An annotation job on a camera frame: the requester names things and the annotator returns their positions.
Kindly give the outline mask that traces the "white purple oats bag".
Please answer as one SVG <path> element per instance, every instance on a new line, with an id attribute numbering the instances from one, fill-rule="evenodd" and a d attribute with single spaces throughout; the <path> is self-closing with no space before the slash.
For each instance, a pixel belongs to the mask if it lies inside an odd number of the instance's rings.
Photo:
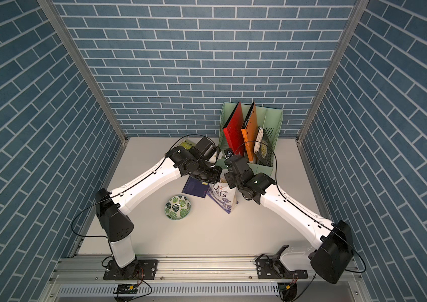
<path id="1" fill-rule="evenodd" d="M 226 182 L 209 184 L 207 191 L 207 195 L 228 214 L 230 214 L 238 204 L 236 194 L 237 189 L 230 188 Z"/>

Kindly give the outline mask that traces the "green leaf pattern bowl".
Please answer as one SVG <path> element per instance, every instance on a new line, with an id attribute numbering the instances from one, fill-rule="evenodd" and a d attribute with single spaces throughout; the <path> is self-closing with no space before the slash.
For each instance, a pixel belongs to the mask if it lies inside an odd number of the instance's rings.
<path id="1" fill-rule="evenodd" d="M 171 197 L 164 207 L 164 213 L 170 220 L 184 219 L 191 211 L 191 201 L 183 195 Z"/>

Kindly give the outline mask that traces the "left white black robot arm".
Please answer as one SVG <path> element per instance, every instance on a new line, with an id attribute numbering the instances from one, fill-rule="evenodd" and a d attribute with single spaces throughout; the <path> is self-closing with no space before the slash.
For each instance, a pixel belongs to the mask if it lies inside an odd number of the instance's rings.
<path id="1" fill-rule="evenodd" d="M 208 137 L 189 149 L 173 145 L 164 157 L 134 180 L 108 191 L 96 193 L 96 217 L 106 233 L 113 260 L 120 269 L 133 268 L 137 256 L 130 234 L 134 224 L 129 218 L 133 209 L 151 194 L 183 176 L 215 184 L 220 181 L 222 168 L 217 166 L 220 148 Z"/>

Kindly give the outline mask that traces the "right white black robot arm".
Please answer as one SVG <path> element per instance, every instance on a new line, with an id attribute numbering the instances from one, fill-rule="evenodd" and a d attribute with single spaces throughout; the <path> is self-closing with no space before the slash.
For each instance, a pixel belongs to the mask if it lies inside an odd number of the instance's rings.
<path id="1" fill-rule="evenodd" d="M 333 223 L 289 196 L 267 174 L 255 174 L 248 160 L 225 151 L 225 179 L 229 187 L 236 188 L 246 200 L 275 212 L 296 228 L 311 244 L 314 251 L 308 256 L 314 271 L 325 281 L 338 282 L 354 257 L 353 234 L 346 222 Z"/>

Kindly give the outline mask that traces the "green comic book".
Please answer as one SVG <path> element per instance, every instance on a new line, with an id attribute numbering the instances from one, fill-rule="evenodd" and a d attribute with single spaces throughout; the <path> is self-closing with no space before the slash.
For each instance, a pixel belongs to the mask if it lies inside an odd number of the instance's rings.
<path id="1" fill-rule="evenodd" d="M 191 140 L 187 139 L 187 138 L 184 138 L 179 142 L 178 145 L 182 146 L 186 150 L 189 150 L 190 148 L 195 146 L 195 143 L 192 142 Z"/>

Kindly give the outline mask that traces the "dark blue book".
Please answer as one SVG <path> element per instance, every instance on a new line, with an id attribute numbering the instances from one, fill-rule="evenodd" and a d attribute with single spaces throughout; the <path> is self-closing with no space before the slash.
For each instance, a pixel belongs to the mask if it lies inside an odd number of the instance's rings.
<path id="1" fill-rule="evenodd" d="M 205 198 L 209 185 L 206 182 L 198 181 L 195 178 L 189 177 L 182 190 L 183 194 L 192 195 L 199 198 Z"/>

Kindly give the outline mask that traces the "black worn book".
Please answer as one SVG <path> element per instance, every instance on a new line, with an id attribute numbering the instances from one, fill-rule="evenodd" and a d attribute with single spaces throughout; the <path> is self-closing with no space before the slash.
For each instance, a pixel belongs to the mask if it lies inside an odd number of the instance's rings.
<path id="1" fill-rule="evenodd" d="M 273 151 L 271 150 L 271 144 L 269 137 L 264 128 L 260 128 L 255 139 L 254 153 L 257 157 L 257 162 L 262 166 L 272 166 Z"/>

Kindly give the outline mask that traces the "red folder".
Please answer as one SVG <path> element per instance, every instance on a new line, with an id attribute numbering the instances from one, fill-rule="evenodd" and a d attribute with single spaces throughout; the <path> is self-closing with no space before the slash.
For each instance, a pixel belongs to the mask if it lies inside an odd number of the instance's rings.
<path id="1" fill-rule="evenodd" d="M 243 156 L 245 152 L 242 125 L 244 122 L 242 105 L 238 102 L 223 126 L 223 134 L 234 154 Z"/>

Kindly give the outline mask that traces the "orange folder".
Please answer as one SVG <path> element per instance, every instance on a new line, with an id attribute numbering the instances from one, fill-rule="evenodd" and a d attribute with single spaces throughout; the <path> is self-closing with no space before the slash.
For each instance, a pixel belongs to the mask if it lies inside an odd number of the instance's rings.
<path id="1" fill-rule="evenodd" d="M 255 102 L 253 102 L 249 107 L 249 110 L 242 124 L 241 132 L 244 138 L 244 147 L 245 151 L 247 152 L 248 160 L 251 164 L 255 164 L 257 162 L 257 157 L 254 153 L 254 144 L 258 134 Z"/>

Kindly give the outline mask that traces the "mint green file organizer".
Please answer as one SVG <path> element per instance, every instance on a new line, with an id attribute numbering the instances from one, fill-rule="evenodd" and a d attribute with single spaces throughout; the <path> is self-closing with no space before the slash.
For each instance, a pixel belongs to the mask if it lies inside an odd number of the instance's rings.
<path id="1" fill-rule="evenodd" d="M 283 112 L 255 103 L 224 103 L 220 114 L 219 147 L 244 156 L 255 173 L 272 175 Z"/>

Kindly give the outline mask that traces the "small black electronics board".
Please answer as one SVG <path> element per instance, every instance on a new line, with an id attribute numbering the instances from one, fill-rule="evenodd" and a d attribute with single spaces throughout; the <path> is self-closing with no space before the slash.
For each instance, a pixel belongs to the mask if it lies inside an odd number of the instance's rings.
<path id="1" fill-rule="evenodd" d="M 114 294 L 121 295 L 121 294 L 137 294 L 139 289 L 138 284 L 119 284 L 116 288 L 116 290 L 113 292 Z"/>

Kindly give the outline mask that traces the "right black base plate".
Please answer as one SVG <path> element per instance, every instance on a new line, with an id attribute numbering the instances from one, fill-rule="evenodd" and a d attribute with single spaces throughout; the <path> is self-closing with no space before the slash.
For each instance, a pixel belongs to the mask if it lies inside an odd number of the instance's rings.
<path id="1" fill-rule="evenodd" d="M 306 270 L 289 271 L 280 263 L 272 264 L 271 259 L 256 259 L 254 261 L 258 279 L 308 279 Z"/>

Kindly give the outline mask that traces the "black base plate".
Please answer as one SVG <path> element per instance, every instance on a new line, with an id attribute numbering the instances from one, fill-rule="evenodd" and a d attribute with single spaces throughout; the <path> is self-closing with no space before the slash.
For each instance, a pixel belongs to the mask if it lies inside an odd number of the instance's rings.
<path id="1" fill-rule="evenodd" d="M 106 266 L 103 279 L 105 281 L 154 280 L 158 264 L 158 260 L 143 259 L 135 260 L 124 268 L 120 268 L 114 260 L 110 260 Z"/>
<path id="2" fill-rule="evenodd" d="M 280 263 L 272 264 L 271 259 L 256 259 L 254 261 L 258 279 L 308 279 L 306 270 L 289 271 Z"/>

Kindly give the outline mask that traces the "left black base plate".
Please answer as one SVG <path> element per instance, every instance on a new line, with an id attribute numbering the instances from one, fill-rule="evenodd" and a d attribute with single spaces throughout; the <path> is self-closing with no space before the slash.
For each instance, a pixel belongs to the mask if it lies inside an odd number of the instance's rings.
<path id="1" fill-rule="evenodd" d="M 124 268 L 120 268 L 114 260 L 110 260 L 106 266 L 103 279 L 105 281 L 154 280 L 158 264 L 158 260 L 143 259 L 135 260 Z"/>

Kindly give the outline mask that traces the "aluminium mounting rail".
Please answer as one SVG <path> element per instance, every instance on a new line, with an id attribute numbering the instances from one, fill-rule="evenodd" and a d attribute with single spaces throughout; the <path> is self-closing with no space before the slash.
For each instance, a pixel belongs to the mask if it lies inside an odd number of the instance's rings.
<path id="1" fill-rule="evenodd" d="M 51 283 L 100 284 L 106 268 L 105 255 L 79 255 L 61 259 L 54 269 Z M 260 282 L 254 255 L 179 256 L 140 255 L 139 260 L 158 261 L 154 283 L 246 283 Z"/>

